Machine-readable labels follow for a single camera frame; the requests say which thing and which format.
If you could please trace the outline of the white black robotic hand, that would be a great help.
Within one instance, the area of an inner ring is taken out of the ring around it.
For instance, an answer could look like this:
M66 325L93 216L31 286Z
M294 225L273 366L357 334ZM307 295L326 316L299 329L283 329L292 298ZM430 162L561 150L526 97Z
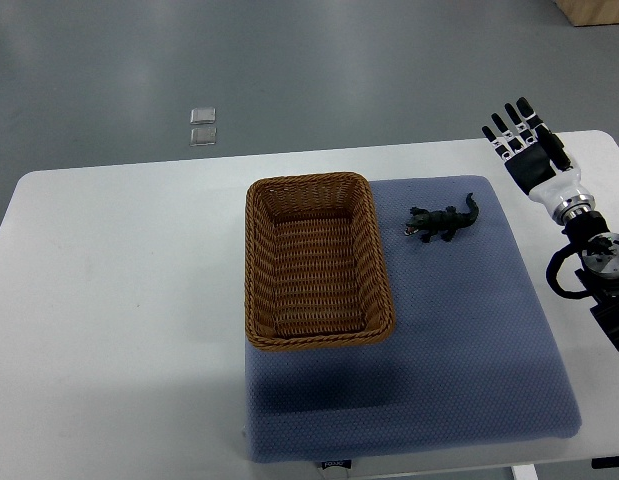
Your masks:
M562 141L525 97L516 101L516 107L518 111L511 103L505 104L516 135L499 114L491 115L504 143L488 126L482 127L516 185L531 201L543 205L553 221L570 221L593 211L594 196L582 186L580 166L568 156ZM538 142L542 147L533 144Z

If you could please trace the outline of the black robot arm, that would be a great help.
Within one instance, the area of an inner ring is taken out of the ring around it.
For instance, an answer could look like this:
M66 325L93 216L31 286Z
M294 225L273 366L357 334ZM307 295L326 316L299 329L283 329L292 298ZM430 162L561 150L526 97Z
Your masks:
M551 257L546 281L562 298L593 298L590 312L619 352L619 233L610 231L581 184L580 166L528 100L504 109L510 121L492 114L497 130L483 126L483 135L518 188L545 207L568 239Z

